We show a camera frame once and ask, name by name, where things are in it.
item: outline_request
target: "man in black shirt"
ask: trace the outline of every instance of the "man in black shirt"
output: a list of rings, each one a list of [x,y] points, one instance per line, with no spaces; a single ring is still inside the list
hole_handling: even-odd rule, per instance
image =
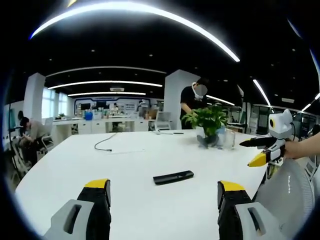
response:
[[[181,92],[181,114],[182,117],[191,112],[192,109],[201,109],[207,107],[207,88],[206,85],[209,80],[201,77],[197,82],[194,82],[192,86],[186,86]],[[192,129],[189,122],[181,120],[182,129]]]

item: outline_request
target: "wire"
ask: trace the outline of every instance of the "wire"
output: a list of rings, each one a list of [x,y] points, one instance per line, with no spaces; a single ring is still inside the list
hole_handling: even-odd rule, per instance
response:
[[[293,141],[294,141],[296,137],[296,126],[292,122],[291,122],[291,125],[293,126]]]
[[[113,138],[115,135],[117,134],[117,132],[113,135],[111,135],[110,137],[106,138],[106,139],[103,139],[102,141],[99,141],[97,142],[95,145],[94,145],[94,149],[97,149],[97,150],[101,150],[101,151],[108,151],[108,152],[112,152],[112,149],[102,149],[102,148],[97,148],[97,145],[100,144],[100,143],[103,143],[111,138]]]

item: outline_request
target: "monitor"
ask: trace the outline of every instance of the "monitor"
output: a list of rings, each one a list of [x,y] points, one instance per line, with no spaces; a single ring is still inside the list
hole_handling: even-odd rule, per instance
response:
[[[96,102],[97,108],[105,108],[106,107],[106,101],[97,101]]]
[[[88,110],[90,109],[91,104],[90,103],[82,103],[81,104],[81,110]]]

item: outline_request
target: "window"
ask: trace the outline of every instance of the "window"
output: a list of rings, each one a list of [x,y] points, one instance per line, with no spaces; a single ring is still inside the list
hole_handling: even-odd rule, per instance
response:
[[[68,110],[68,96],[59,93],[59,108],[58,108],[58,114],[64,114],[67,115],[67,110]]]
[[[43,89],[42,93],[42,118],[51,118],[55,112],[55,91],[47,88]]]

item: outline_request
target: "glass cup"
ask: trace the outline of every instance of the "glass cup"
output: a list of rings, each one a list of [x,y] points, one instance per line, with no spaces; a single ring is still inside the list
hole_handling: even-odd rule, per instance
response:
[[[224,149],[232,150],[235,147],[235,139],[236,139],[236,134],[234,131],[230,129],[225,130],[224,134]]]

